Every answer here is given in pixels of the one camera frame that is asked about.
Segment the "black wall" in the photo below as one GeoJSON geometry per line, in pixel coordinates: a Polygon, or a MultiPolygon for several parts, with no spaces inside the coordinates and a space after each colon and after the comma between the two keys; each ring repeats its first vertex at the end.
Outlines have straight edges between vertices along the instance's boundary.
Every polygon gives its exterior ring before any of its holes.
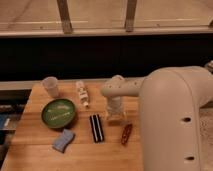
{"type": "Polygon", "coordinates": [[[167,66],[203,66],[213,34],[0,39],[0,81],[144,76],[167,66]]]}

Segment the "floor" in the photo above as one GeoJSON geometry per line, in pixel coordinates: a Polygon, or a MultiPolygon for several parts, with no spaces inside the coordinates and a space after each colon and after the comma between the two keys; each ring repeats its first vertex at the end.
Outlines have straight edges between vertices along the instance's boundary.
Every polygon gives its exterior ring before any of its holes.
{"type": "MultiPolygon", "coordinates": [[[[61,29],[57,1],[1,0],[0,30],[61,29]]],[[[68,0],[74,28],[122,28],[127,0],[68,0]]],[[[212,0],[138,0],[135,27],[200,26],[213,19],[212,0]]]]}

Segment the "green plate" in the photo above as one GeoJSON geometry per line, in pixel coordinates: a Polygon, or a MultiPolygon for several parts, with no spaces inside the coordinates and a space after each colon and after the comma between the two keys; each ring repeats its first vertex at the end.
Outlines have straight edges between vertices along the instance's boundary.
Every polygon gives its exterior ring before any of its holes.
{"type": "Polygon", "coordinates": [[[72,101],[56,99],[44,107],[41,117],[49,128],[63,128],[75,118],[75,115],[72,101]]]}

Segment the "white cup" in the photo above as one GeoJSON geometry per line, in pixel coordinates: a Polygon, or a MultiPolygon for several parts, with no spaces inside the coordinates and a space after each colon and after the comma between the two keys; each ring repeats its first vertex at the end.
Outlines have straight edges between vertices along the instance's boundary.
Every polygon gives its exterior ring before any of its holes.
{"type": "Polygon", "coordinates": [[[46,77],[42,80],[42,85],[51,97],[56,98],[59,96],[58,79],[56,77],[46,77]]]}

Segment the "blue sponge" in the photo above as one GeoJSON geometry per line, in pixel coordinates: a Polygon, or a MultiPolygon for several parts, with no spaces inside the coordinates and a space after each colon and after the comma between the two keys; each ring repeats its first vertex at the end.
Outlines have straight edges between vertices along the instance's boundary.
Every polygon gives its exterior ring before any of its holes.
{"type": "Polygon", "coordinates": [[[53,142],[53,149],[64,153],[67,145],[73,140],[75,134],[68,130],[64,129],[62,134],[53,142]]]}

